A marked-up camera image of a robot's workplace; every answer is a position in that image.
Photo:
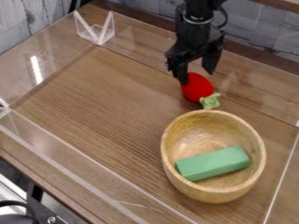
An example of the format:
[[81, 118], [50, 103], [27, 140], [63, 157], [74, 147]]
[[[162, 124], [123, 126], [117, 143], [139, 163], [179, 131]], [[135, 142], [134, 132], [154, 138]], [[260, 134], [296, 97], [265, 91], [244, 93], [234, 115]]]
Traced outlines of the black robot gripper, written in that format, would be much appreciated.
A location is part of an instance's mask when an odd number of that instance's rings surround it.
[[189, 84], [189, 63], [202, 59], [202, 67], [213, 74], [221, 61], [225, 46], [226, 32], [217, 26], [211, 27], [210, 39], [201, 45], [187, 44], [177, 40], [171, 49], [166, 52], [167, 70], [183, 85]]

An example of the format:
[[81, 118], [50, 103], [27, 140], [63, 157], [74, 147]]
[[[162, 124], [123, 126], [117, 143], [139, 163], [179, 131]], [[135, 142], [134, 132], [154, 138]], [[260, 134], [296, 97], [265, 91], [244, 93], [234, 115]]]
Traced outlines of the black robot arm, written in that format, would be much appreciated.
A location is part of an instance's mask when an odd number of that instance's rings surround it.
[[225, 48], [229, 13], [227, 0], [183, 0], [175, 10], [177, 40], [167, 50], [167, 70], [183, 85], [190, 82], [189, 65], [202, 59], [202, 67], [213, 74]]

